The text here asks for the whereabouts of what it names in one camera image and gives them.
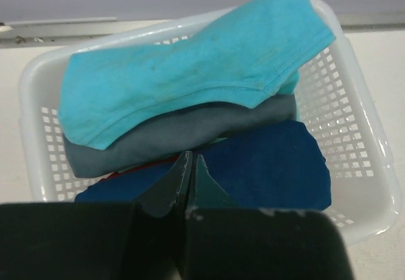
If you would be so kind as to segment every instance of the turquoise towel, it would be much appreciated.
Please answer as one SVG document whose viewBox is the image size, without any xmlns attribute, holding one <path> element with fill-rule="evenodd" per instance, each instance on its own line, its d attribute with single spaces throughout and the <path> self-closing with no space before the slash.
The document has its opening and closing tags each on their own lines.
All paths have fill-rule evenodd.
<svg viewBox="0 0 405 280">
<path fill-rule="evenodd" d="M 72 143 L 104 150 L 170 111 L 212 101 L 254 108 L 292 94 L 297 69 L 334 38 L 309 0 L 254 0 L 187 41 L 74 54 L 59 121 Z"/>
</svg>

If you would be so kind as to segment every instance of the folded clothing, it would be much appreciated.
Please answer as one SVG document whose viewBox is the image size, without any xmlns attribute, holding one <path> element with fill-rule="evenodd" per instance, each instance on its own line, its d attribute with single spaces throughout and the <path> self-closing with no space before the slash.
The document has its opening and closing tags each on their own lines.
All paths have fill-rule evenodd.
<svg viewBox="0 0 405 280">
<path fill-rule="evenodd" d="M 74 54 L 59 121 L 70 142 L 103 150 L 170 111 L 214 101 L 254 108 L 292 94 L 298 68 L 334 38 L 309 0 L 254 0 L 186 41 Z"/>
<path fill-rule="evenodd" d="M 201 150 L 211 177 L 241 207 L 324 210 L 330 174 L 304 124 L 288 120 L 241 132 Z M 75 201 L 130 201 L 163 177 L 164 161 L 98 182 Z"/>
<path fill-rule="evenodd" d="M 268 98 L 253 109 L 206 103 L 147 120 L 105 150 L 73 144 L 64 136 L 65 152 L 76 177 L 99 177 L 191 150 L 222 135 L 288 119 L 296 119 L 293 94 Z"/>
</svg>

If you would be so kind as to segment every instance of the white plastic basket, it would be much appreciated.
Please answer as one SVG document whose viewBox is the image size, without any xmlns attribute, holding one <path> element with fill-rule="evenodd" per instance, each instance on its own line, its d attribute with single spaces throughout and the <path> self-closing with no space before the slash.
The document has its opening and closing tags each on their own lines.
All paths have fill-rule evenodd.
<svg viewBox="0 0 405 280">
<path fill-rule="evenodd" d="M 332 176 L 325 212 L 350 245 L 386 231 L 401 207 L 393 158 L 350 42 L 333 11 L 311 0 L 336 41 L 300 69 L 296 97 Z M 74 178 L 57 118 L 59 90 L 72 53 L 187 39 L 228 10 L 131 30 L 40 55 L 20 80 L 20 130 L 35 201 L 72 200 L 95 179 Z"/>
</svg>

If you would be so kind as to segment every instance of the gray towel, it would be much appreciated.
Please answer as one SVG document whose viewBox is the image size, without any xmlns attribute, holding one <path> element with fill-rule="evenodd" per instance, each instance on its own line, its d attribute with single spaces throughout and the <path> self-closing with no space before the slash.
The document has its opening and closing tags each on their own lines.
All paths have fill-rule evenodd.
<svg viewBox="0 0 405 280">
<path fill-rule="evenodd" d="M 63 136 L 76 177 L 99 177 L 191 150 L 236 132 L 296 119 L 294 95 L 268 98 L 248 109 L 231 103 L 205 103 L 165 113 L 141 123 L 105 150 L 76 145 Z"/>
</svg>

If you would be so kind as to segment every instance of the red cloth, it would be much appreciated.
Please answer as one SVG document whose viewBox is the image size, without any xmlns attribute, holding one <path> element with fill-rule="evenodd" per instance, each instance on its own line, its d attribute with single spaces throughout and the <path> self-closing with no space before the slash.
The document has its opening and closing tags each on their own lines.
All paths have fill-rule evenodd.
<svg viewBox="0 0 405 280">
<path fill-rule="evenodd" d="M 132 168 L 132 169 L 126 170 L 126 171 L 121 172 L 121 173 L 119 173 L 119 172 L 113 172 L 112 174 L 110 174 L 109 176 L 105 177 L 104 179 L 101 179 L 99 182 L 103 182 L 103 181 L 105 181 L 105 180 L 109 180 L 109 179 L 112 179 L 112 178 L 114 178 L 114 177 L 119 177 L 119 176 L 122 175 L 122 174 L 128 174 L 128 173 L 130 173 L 130 172 L 134 172 L 134 171 L 138 171 L 138 170 L 140 170 L 140 169 L 145 169 L 145 168 L 148 168 L 148 167 L 156 166 L 156 165 L 159 165 L 159 164 L 162 164 L 162 163 L 175 162 L 178 157 L 179 157 L 179 155 L 175 155 L 175 156 L 171 156 L 171 157 L 169 157 L 169 158 L 165 158 L 164 160 L 158 160 L 158 161 L 149 162 L 149 163 L 143 164 L 143 165 L 141 165 L 141 166 L 134 167 L 134 168 Z"/>
</svg>

